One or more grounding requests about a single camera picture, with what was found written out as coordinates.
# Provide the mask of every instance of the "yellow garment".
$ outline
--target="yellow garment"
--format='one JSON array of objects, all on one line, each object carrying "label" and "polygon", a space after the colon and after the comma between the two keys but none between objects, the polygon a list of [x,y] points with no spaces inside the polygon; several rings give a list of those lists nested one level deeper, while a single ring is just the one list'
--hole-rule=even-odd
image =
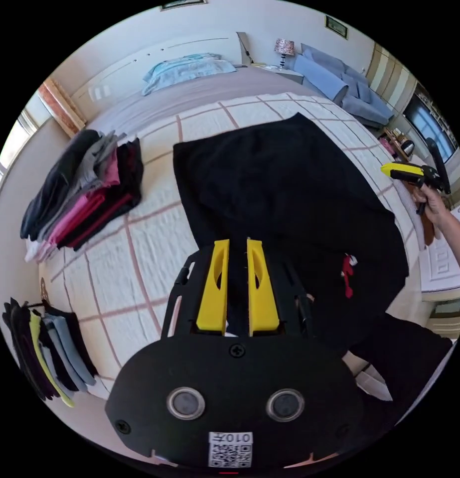
[{"label": "yellow garment", "polygon": [[52,378],[50,374],[49,367],[45,363],[44,357],[40,352],[39,348],[39,334],[40,334],[40,317],[35,315],[33,312],[30,313],[30,334],[32,335],[32,343],[34,345],[35,354],[37,355],[37,360],[42,367],[45,376],[49,379],[52,386],[57,390],[57,393],[61,396],[63,402],[69,406],[74,407],[74,402],[59,388],[59,386],[55,383],[55,380]]}]

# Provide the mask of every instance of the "stack of folded shirts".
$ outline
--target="stack of folded shirts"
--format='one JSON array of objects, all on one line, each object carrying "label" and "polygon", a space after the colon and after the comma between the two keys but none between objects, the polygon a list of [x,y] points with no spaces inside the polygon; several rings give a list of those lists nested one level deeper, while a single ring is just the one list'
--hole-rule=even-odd
[{"label": "stack of folded shirts", "polygon": [[118,146],[121,139],[92,129],[72,138],[22,219],[27,262],[42,262],[62,247],[78,250],[140,202],[140,142]]},{"label": "stack of folded shirts", "polygon": [[60,397],[73,407],[76,391],[95,385],[95,369],[85,348],[77,316],[44,302],[45,314],[22,307],[10,298],[4,323],[10,330],[20,370],[40,399]]}]

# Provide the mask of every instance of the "screw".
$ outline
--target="screw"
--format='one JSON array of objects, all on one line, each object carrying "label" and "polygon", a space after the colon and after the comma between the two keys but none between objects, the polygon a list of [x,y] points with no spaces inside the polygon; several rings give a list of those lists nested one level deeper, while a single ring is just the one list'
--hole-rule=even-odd
[{"label": "screw", "polygon": [[230,355],[234,359],[240,359],[245,354],[245,348],[241,344],[233,344],[230,347]]},{"label": "screw", "polygon": [[130,425],[124,420],[117,420],[115,423],[115,427],[123,435],[128,435],[131,431]]}]

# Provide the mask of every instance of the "table lamp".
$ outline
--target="table lamp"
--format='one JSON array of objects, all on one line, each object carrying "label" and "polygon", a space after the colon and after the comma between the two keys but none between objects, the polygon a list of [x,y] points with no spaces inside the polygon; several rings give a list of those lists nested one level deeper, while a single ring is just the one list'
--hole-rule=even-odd
[{"label": "table lamp", "polygon": [[295,42],[278,38],[278,40],[276,40],[275,51],[281,53],[280,67],[284,68],[286,55],[293,56],[295,54]]}]

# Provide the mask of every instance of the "kettle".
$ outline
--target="kettle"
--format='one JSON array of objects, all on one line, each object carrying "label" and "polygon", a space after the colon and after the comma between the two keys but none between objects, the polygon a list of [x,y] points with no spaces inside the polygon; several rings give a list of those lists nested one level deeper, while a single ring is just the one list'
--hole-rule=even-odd
[{"label": "kettle", "polygon": [[401,149],[404,151],[406,155],[411,156],[411,154],[414,151],[414,142],[411,141],[410,139],[407,139],[401,144]]}]

